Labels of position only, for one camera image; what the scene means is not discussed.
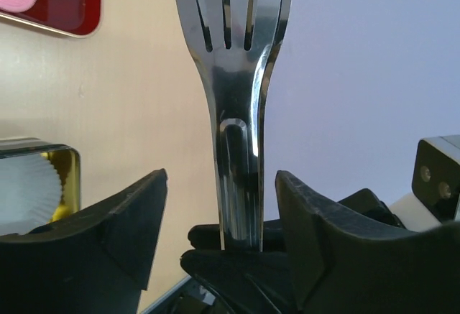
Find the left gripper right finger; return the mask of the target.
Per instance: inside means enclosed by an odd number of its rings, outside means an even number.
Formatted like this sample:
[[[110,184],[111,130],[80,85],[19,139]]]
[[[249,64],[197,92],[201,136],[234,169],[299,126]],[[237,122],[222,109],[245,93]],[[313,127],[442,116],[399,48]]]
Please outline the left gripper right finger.
[[[422,232],[375,221],[287,171],[275,179],[303,313],[457,313],[459,224]]]

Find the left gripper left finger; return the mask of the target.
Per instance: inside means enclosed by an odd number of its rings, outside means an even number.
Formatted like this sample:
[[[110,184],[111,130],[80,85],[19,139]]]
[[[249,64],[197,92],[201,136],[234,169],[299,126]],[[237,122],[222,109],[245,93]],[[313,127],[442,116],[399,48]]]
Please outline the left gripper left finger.
[[[149,283],[167,173],[28,234],[1,238],[3,313],[135,313]]]

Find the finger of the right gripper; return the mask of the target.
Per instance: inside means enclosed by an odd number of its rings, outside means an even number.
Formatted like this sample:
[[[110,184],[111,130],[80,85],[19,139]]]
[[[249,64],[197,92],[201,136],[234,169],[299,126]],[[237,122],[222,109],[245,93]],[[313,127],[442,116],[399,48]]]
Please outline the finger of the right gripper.
[[[297,313],[279,219],[264,222],[262,251],[224,251],[217,224],[194,226],[180,266],[228,313]]]

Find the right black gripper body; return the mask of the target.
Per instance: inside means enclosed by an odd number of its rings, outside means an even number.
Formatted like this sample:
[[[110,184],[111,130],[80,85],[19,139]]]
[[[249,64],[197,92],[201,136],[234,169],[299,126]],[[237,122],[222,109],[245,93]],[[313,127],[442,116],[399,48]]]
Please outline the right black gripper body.
[[[352,209],[353,211],[356,211],[357,213],[364,214],[364,216],[380,221],[381,223],[386,223],[396,227],[404,227],[399,218],[391,213],[389,208],[369,189],[362,189],[353,195],[340,200],[339,203]],[[404,299],[402,296],[396,295],[395,298],[390,298],[388,296],[389,298],[384,299],[383,293],[380,295],[381,300],[379,303],[375,303],[374,307],[370,305],[370,298],[367,298],[369,300],[369,305],[366,307],[367,309],[361,309],[361,312],[359,313],[406,312],[406,304],[403,303]],[[217,299],[216,301],[216,304],[208,305],[208,309],[202,309],[201,313],[228,313],[222,303]],[[304,310],[298,309],[297,313],[304,313]]]

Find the gold square cookie tin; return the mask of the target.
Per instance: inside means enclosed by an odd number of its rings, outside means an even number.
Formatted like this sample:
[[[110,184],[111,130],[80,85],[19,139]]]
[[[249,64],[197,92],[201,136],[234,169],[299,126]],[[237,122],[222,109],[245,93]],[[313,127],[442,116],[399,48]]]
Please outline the gold square cookie tin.
[[[1,235],[27,234],[81,208],[80,155],[38,138],[1,140]]]

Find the metal tongs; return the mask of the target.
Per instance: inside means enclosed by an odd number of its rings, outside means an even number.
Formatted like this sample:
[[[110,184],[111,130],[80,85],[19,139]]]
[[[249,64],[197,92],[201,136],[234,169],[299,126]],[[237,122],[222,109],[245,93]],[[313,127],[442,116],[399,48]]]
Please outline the metal tongs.
[[[206,94],[221,247],[262,249],[264,119],[292,0],[175,0]]]

